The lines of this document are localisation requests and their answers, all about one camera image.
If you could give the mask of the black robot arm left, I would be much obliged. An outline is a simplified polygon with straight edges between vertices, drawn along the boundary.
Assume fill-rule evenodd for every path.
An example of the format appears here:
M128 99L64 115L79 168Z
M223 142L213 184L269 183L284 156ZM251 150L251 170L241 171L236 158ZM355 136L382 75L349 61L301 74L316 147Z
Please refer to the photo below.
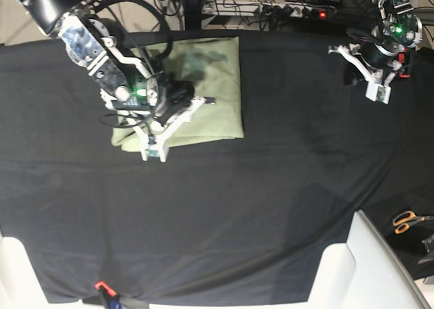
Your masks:
M374 28L349 27L347 35L358 43L331 45L328 52L341 55L349 63L344 72L347 85L365 81L366 98L388 104L392 81L411 75L423 26L410 0L371 1L376 10Z

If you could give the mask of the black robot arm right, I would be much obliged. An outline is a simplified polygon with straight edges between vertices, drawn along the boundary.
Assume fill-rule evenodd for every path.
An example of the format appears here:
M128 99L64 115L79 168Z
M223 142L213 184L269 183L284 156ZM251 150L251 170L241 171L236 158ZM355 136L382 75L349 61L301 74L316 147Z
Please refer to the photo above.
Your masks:
M177 81L165 72L163 60L173 48L168 23L144 0L15 0L47 37L59 38L69 58L85 68L100 88L116 129L131 129L139 139L142 160L166 162L168 140L192 115L215 99L195 95L189 81ZM139 47L118 18L98 13L118 3L134 3L156 18L167 37L165 49L151 56Z

